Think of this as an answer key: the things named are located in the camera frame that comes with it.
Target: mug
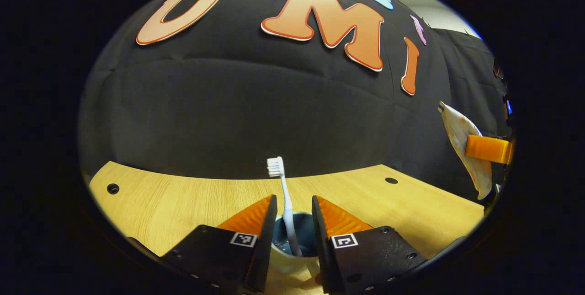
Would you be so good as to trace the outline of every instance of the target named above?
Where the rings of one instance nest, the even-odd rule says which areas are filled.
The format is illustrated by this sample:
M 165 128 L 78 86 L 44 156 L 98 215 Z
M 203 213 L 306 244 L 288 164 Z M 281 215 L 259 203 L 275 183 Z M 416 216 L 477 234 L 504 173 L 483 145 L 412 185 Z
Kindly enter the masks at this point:
M 274 222 L 274 233 L 270 247 L 270 267 L 281 274 L 298 274 L 307 268 L 311 276 L 315 277 L 319 274 L 320 268 L 313 215 L 308 212 L 293 212 L 292 223 L 303 257 L 292 254 L 284 220 L 282 220 L 282 215 L 279 215 L 276 216 Z

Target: table surface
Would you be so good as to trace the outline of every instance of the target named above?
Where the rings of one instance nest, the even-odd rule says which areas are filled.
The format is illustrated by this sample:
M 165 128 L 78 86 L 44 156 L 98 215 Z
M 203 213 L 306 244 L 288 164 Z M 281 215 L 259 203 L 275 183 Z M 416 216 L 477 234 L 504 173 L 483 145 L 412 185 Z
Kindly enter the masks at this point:
M 397 184 L 386 181 L 390 177 Z M 111 183 L 119 192 L 106 190 Z M 374 228 L 393 227 L 426 258 L 483 217 L 483 206 L 415 178 L 377 165 L 348 172 L 287 178 L 295 211 L 311 212 L 319 195 Z M 145 172 L 108 162 L 90 182 L 96 203 L 124 236 L 136 238 L 162 256 L 200 224 L 217 226 L 270 194 L 282 214 L 279 178 L 216 180 Z M 308 272 L 283 275 L 269 269 L 265 294 L 322 294 Z

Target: white toothbrush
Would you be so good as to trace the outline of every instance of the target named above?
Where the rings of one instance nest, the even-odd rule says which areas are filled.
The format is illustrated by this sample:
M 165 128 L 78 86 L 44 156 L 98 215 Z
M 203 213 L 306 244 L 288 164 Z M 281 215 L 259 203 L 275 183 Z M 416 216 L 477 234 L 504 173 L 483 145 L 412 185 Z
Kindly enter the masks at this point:
M 291 246 L 291 251 L 294 256 L 303 256 L 301 248 L 298 245 L 297 234 L 294 231 L 293 223 L 293 202 L 288 194 L 287 181 L 284 179 L 284 162 L 281 157 L 269 158 L 266 160 L 268 168 L 268 175 L 270 177 L 280 176 L 282 182 L 282 193 L 284 193 L 284 213 L 282 214 L 282 220 L 284 220 L 284 226 L 287 230 L 288 243 Z

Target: letter m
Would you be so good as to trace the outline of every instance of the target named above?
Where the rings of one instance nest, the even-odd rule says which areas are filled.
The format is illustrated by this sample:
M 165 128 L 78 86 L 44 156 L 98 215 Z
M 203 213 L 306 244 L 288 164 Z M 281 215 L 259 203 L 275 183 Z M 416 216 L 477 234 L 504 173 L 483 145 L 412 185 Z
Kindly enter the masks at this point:
M 344 10 L 337 0 L 288 0 L 278 16 L 262 21 L 261 28 L 268 34 L 307 41 L 315 35 L 307 24 L 311 10 L 328 48 L 336 47 L 355 28 L 353 40 L 345 45 L 345 53 L 374 71 L 382 70 L 380 26 L 384 18 L 362 3 Z

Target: orange letter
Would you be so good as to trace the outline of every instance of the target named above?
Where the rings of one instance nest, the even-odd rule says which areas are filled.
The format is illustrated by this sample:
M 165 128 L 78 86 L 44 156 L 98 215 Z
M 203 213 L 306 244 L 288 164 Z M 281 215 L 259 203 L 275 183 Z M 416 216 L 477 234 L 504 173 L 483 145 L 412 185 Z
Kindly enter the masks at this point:
M 344 10 L 337 0 L 288 0 L 278 16 L 262 21 L 261 28 L 268 34 L 307 41 L 315 34 L 307 24 L 311 10 L 328 48 L 336 47 L 355 28 L 353 41 L 345 45 L 345 53 L 374 71 L 382 70 L 380 24 L 384 18 L 362 3 Z
M 400 80 L 403 91 L 407 92 L 408 95 L 413 96 L 416 91 L 414 82 L 416 80 L 416 63 L 418 62 L 418 48 L 412 42 L 411 39 L 404 37 L 406 43 L 406 70 L 404 70 L 404 76 Z
M 194 22 L 197 22 L 205 13 L 215 5 L 218 0 L 199 0 L 181 16 L 171 21 L 163 21 L 165 16 L 181 0 L 167 0 L 150 18 L 146 21 L 138 35 L 136 42 L 139 45 L 155 43 L 181 32 Z

